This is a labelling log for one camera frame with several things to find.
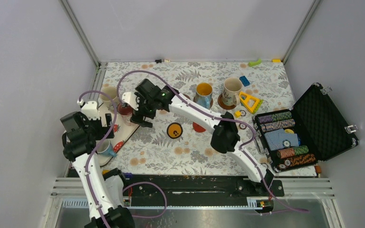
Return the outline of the pink mug dark rim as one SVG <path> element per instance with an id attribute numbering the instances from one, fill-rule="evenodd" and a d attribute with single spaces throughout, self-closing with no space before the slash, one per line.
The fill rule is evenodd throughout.
<path id="1" fill-rule="evenodd" d="M 122 121 L 127 126 L 133 126 L 134 123 L 131 122 L 131 117 L 133 114 L 133 108 L 129 105 L 119 104 L 117 106 L 117 112 L 121 115 Z"/>

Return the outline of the red round coaster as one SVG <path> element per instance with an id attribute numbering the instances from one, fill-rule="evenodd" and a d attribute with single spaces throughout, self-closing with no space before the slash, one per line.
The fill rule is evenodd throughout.
<path id="1" fill-rule="evenodd" d="M 196 131 L 197 133 L 203 133 L 206 131 L 205 128 L 201 127 L 199 124 L 197 124 L 195 122 L 192 123 L 192 127 L 193 127 L 194 131 Z"/>

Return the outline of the blue mug yellow inside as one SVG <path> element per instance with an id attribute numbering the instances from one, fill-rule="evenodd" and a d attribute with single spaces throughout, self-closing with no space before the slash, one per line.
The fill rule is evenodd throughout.
<path id="1" fill-rule="evenodd" d="M 194 102 L 206 109 L 210 109 L 212 105 L 212 93 L 213 88 L 210 84 L 200 83 L 196 87 Z"/>

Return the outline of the cream mug with handle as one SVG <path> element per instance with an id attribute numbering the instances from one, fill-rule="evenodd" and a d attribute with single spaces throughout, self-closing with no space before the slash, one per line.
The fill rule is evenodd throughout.
<path id="1" fill-rule="evenodd" d="M 227 78 L 223 84 L 222 101 L 226 106 L 237 106 L 240 104 L 240 92 L 242 82 L 235 77 Z"/>

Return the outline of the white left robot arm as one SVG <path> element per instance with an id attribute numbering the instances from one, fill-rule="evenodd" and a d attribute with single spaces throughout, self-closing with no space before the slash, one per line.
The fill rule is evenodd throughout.
<path id="1" fill-rule="evenodd" d="M 97 149 L 105 139 L 114 137 L 115 120 L 105 115 L 90 120 L 82 112 L 72 112 L 60 119 L 65 128 L 62 136 L 63 154 L 80 177 L 89 208 L 87 228 L 133 228 L 131 212 L 123 205 L 123 194 L 128 183 L 120 169 L 103 175 L 98 162 Z"/>

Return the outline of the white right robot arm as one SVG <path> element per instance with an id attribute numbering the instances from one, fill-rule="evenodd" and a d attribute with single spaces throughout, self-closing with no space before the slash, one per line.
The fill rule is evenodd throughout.
<path id="1" fill-rule="evenodd" d="M 171 86 L 166 85 L 160 89 L 148 79 L 144 79 L 134 92 L 123 93 L 122 101 L 134 110 L 131 122 L 141 127 L 151 128 L 153 124 L 147 119 L 154 119 L 158 110 L 190 119 L 212 135 L 211 147 L 214 150 L 227 154 L 244 169 L 249 180 L 254 182 L 253 188 L 258 195 L 276 196 L 276 192 L 272 191 L 273 173 L 261 165 L 245 147 L 255 138 L 252 137 L 247 142 L 241 141 L 237 128 L 239 121 L 231 113 L 212 112 L 177 93 Z"/>

